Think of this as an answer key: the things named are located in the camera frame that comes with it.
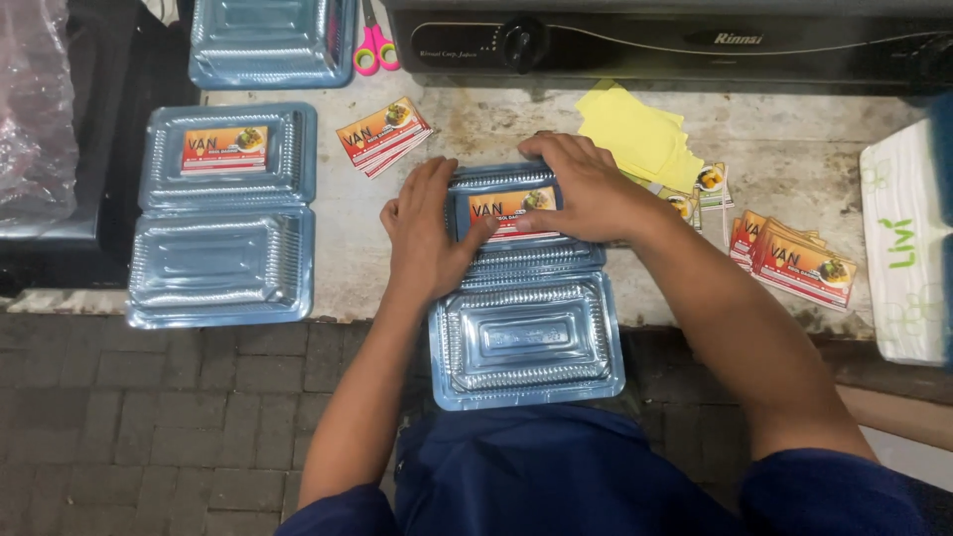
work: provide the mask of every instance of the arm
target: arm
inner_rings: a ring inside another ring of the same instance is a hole
[[[698,359],[741,403],[756,460],[817,447],[876,461],[820,353],[794,319],[667,203],[619,173],[611,153],[588,138],[551,133],[519,149],[546,160],[565,200],[563,211],[532,212],[519,225],[591,241],[627,239]],[[684,284],[700,280],[719,284]]]
[[[456,160],[434,158],[407,177],[380,213],[391,239],[391,278],[374,325],[344,373],[308,449],[298,507],[359,484],[379,483],[397,428],[404,373],[430,302],[454,290],[495,218],[452,244],[443,222]]]

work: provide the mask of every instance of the scissor handle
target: scissor handle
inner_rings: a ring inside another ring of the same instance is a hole
[[[384,38],[384,34],[380,31],[379,24],[374,25],[371,34],[374,36],[374,44],[377,49],[377,59],[380,61],[380,66],[387,71],[396,71],[400,69],[400,62],[396,59],[397,49],[394,47],[394,41],[388,41]],[[387,61],[384,59],[387,52],[389,51],[394,52],[394,61]]]
[[[377,33],[380,33],[380,26],[375,25]],[[360,44],[360,47],[357,47],[355,51],[355,71],[361,73],[364,76],[370,76],[377,72],[377,69],[380,68],[380,62],[377,61],[377,48],[374,44],[374,33],[370,28],[364,27],[364,42]],[[371,65],[367,67],[360,66],[360,60],[370,57]]]

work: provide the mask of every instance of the stove knob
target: stove knob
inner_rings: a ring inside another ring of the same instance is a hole
[[[953,33],[933,39],[920,49],[920,78],[929,82],[953,80]]]
[[[506,64],[526,74],[549,49],[549,32],[532,17],[519,17],[503,25],[503,59]]]

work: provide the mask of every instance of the person's right hand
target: person's right hand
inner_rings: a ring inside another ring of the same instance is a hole
[[[537,133],[517,148],[542,156],[562,191],[560,211],[530,211],[520,231],[558,231],[590,242],[638,240],[663,221],[681,222],[669,203],[625,177],[612,153],[585,136]]]

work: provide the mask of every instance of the rinnai logo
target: rinnai logo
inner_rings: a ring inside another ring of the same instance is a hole
[[[716,45],[760,45],[763,35],[735,35],[734,33],[719,33],[715,38]]]

